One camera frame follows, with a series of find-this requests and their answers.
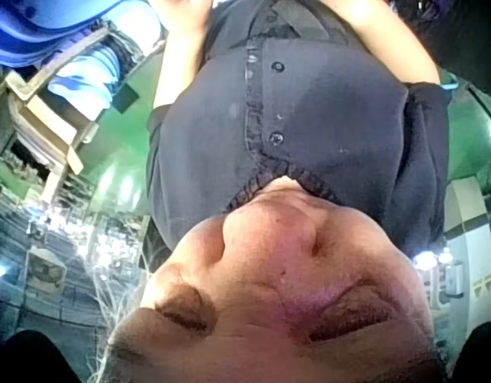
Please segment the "man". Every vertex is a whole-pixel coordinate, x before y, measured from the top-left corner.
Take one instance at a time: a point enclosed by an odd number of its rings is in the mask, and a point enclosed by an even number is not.
[[[382,0],[152,6],[173,253],[102,380],[442,381],[409,257],[442,233],[448,121],[417,38]]]

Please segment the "blue object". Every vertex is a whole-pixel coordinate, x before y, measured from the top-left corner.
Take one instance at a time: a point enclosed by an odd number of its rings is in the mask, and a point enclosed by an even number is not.
[[[32,65],[121,0],[0,0],[0,64]]]

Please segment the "hair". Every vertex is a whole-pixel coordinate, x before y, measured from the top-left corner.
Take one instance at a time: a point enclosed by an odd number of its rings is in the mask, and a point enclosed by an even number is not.
[[[110,347],[107,342],[117,326],[140,305],[146,283],[152,275],[142,252],[141,258],[144,261],[146,270],[139,269],[139,280],[136,285],[132,283],[120,284],[122,289],[120,295],[117,295],[115,289],[112,288],[112,285],[117,282],[113,280],[104,281],[97,277],[97,273],[92,273],[96,291],[95,299],[100,306],[101,316],[105,324],[105,334],[98,340],[96,369],[91,365],[89,366],[93,373],[89,377],[88,383],[127,381],[121,379],[119,375],[115,375],[115,371],[123,370],[123,361],[129,364],[130,361],[135,361],[136,358],[126,350]]]

